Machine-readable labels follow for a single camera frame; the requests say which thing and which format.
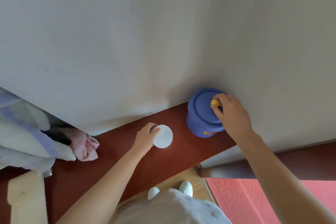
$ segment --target yellow ball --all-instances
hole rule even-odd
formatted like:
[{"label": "yellow ball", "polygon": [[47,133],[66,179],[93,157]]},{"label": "yellow ball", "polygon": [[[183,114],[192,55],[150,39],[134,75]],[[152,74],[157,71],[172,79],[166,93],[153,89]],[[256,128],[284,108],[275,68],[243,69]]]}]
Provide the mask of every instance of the yellow ball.
[{"label": "yellow ball", "polygon": [[215,106],[219,107],[219,101],[217,99],[213,99],[213,100],[211,100],[211,105],[215,105]]}]

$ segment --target person's left hand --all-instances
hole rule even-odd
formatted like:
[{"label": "person's left hand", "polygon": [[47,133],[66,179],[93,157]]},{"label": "person's left hand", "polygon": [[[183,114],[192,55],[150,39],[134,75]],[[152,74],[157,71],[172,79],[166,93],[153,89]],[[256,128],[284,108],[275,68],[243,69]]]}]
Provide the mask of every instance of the person's left hand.
[{"label": "person's left hand", "polygon": [[143,157],[151,149],[154,138],[160,132],[159,128],[153,130],[156,126],[157,124],[150,122],[136,134],[132,150],[141,154],[141,157]]}]

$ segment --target blue lid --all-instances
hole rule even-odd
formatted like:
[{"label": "blue lid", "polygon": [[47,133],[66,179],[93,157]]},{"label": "blue lid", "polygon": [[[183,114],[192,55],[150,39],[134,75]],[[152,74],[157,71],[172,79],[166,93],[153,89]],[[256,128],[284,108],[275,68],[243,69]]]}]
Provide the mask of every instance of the blue lid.
[{"label": "blue lid", "polygon": [[197,115],[205,122],[211,124],[220,124],[221,121],[214,114],[213,110],[210,108],[210,103],[215,95],[216,91],[205,91],[197,96],[195,99],[195,110]]}]

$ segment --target white disc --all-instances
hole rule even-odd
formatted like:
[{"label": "white disc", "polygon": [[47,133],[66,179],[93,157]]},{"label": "white disc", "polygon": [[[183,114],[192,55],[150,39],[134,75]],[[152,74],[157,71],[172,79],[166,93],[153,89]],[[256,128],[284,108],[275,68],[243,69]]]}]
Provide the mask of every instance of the white disc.
[{"label": "white disc", "polygon": [[173,141],[173,132],[171,129],[166,125],[158,125],[154,128],[154,130],[157,128],[160,128],[160,132],[154,138],[154,146],[158,148],[166,148],[170,146]]}]

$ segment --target brown wooden surface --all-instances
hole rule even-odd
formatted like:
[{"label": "brown wooden surface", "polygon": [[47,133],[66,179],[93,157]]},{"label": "brown wooden surface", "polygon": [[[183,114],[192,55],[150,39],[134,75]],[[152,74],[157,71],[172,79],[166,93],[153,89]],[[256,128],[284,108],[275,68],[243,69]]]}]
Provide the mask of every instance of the brown wooden surface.
[{"label": "brown wooden surface", "polygon": [[[173,142],[166,149],[153,147],[145,155],[121,201],[236,145],[226,132],[210,138],[196,137],[187,128],[186,116],[187,103],[182,103],[97,136],[100,146],[98,159],[94,161],[56,160],[53,175],[45,179],[49,223],[56,223],[131,148],[137,131],[148,122],[169,126],[173,131]],[[0,170],[1,224],[10,220],[10,207],[6,200],[8,180],[22,173],[21,169],[15,168]]]},{"label": "brown wooden surface", "polygon": [[[282,152],[276,156],[300,180],[336,180],[336,142]],[[247,160],[199,171],[203,178],[255,179]]]}]

